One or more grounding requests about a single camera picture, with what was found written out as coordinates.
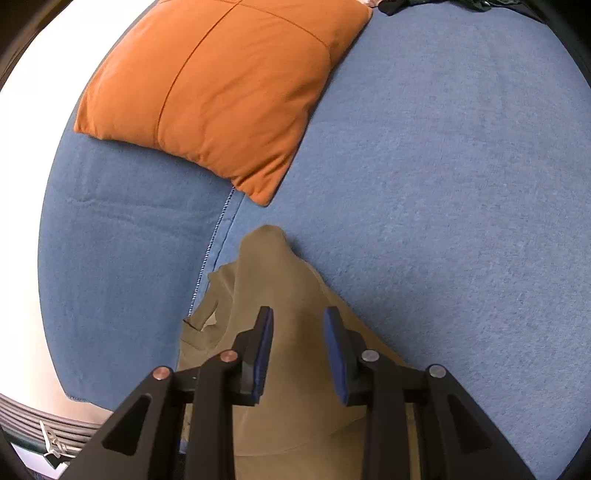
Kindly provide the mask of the grey radiator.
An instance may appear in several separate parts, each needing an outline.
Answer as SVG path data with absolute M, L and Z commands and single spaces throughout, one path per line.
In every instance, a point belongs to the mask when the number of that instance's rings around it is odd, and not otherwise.
M 39 411 L 4 395 L 0 409 L 1 427 L 9 439 L 43 454 L 51 452 L 73 458 L 100 428 L 100 424 Z

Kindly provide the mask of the olive green sweatshirt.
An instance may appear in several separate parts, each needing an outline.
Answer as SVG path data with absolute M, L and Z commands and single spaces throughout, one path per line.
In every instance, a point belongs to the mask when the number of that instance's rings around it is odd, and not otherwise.
M 204 299 L 182 322 L 178 367 L 200 366 L 252 328 L 259 309 L 273 309 L 266 387 L 256 407 L 233 410 L 239 479 L 358 479 L 366 411 L 339 402 L 332 383 L 322 318 L 339 308 L 346 327 L 369 348 L 386 346 L 315 268 L 294 254 L 279 227 L 264 225 L 242 239 L 238 258 L 208 277 Z

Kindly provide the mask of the blue fabric sofa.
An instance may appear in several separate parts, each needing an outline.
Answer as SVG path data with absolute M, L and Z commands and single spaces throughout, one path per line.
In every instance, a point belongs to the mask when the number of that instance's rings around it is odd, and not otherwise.
M 208 274 L 266 224 L 406 362 L 449 368 L 536 477 L 563 472 L 590 428 L 590 89 L 547 26 L 376 15 L 266 207 L 66 129 L 39 239 L 65 393 L 111 410 L 173 364 Z

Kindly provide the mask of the orange cushion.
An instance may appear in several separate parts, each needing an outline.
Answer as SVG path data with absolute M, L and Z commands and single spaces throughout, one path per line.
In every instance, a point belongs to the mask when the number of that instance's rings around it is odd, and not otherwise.
M 74 129 L 190 161 L 266 206 L 370 16 L 359 1 L 159 1 L 93 74 Z

